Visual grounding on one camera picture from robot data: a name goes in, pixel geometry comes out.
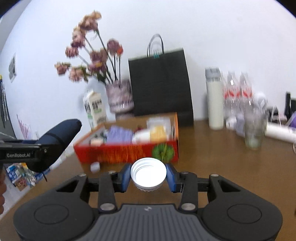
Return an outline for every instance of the open box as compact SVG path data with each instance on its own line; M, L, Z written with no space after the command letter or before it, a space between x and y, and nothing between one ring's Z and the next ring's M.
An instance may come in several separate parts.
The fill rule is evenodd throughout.
M172 125L173 138L162 143L140 144L102 144L91 146L90 140L96 135L100 136L105 129L112 125L120 126L133 131L139 127L147 128L147 120L151 117L169 117ZM178 118L177 113L157 114L133 117L113 122L104 122L93 131L86 134L74 144L74 150L81 163L109 162L109 163L134 163L144 157L154 157L164 163L176 162L178 152Z

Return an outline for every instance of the black paper bag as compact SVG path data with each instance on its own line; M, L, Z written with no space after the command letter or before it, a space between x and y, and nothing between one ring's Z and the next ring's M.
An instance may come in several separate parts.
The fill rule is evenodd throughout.
M193 125L184 50L130 59L128 64L135 116L177 112L180 126Z

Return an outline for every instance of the pink vase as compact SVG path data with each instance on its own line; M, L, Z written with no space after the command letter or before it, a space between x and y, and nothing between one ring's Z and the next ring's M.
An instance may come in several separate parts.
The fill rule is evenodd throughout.
M133 109L133 95L129 80L106 85L110 112L125 113Z

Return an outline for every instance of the milk carton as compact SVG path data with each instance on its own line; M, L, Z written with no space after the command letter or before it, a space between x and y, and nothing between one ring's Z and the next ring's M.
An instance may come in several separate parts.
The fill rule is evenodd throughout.
M89 91L83 98L83 103L92 130L101 122L108 121L100 93Z

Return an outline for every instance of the wall picture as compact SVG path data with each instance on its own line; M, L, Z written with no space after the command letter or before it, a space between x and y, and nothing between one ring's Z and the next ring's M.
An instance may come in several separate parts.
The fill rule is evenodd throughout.
M8 67L9 79L10 79L11 82L14 80L14 78L17 75L15 68L16 67L15 67L15 54L14 54L12 60L10 61L9 67Z

